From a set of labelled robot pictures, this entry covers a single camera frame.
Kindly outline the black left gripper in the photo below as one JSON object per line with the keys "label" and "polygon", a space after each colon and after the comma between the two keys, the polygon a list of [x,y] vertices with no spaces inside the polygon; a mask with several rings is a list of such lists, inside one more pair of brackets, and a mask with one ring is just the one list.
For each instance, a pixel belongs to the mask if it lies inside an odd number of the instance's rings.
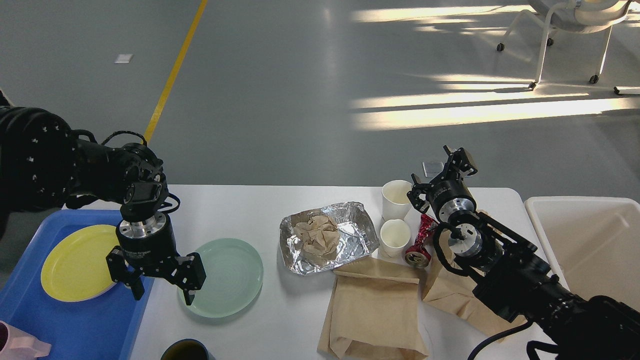
{"label": "black left gripper", "polygon": [[112,282],[123,283],[140,301],[146,293],[142,276],[163,278],[182,290],[186,306],[194,303],[207,278],[205,266],[196,251],[178,255],[168,214],[156,212],[138,222],[123,219],[116,226],[116,236],[120,248],[106,255]]}

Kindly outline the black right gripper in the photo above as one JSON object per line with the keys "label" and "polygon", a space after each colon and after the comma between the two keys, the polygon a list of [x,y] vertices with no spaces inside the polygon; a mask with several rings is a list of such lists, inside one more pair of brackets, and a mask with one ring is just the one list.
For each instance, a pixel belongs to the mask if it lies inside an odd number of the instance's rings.
{"label": "black right gripper", "polygon": [[437,221],[452,223],[452,218],[466,211],[476,212],[477,203],[464,179],[478,173],[473,157],[463,147],[451,148],[443,146],[447,158],[441,173],[436,175],[436,182],[423,182],[416,174],[411,174],[413,184],[406,196],[412,207],[420,214],[427,214],[433,209]]}

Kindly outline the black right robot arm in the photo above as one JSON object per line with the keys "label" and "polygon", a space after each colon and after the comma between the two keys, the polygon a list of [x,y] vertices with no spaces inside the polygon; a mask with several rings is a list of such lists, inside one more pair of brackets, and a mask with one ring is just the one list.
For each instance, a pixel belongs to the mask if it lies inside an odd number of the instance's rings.
{"label": "black right robot arm", "polygon": [[446,162],[430,182],[412,174],[407,198],[421,214],[433,211],[432,246],[443,268],[471,278],[475,298],[505,321],[526,319],[480,342],[468,358],[537,324],[551,342],[529,341],[526,355],[531,360],[539,359],[538,351],[558,360],[637,360],[639,312],[609,296],[585,300],[563,287],[534,243],[477,210],[464,184],[464,178],[478,171],[471,155],[462,147],[444,146],[444,151]]}

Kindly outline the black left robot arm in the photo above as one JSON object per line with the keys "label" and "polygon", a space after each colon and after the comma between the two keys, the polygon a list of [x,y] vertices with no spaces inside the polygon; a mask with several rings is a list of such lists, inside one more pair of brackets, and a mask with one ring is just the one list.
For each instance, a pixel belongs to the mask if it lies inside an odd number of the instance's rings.
{"label": "black left robot arm", "polygon": [[205,283],[205,267],[196,251],[178,253],[170,214],[180,200],[143,136],[111,147],[52,112],[13,105],[6,95],[0,117],[2,218],[9,212],[75,210],[98,200],[119,204],[118,244],[104,260],[110,279],[140,300],[146,291],[142,277],[162,278],[192,305]]}

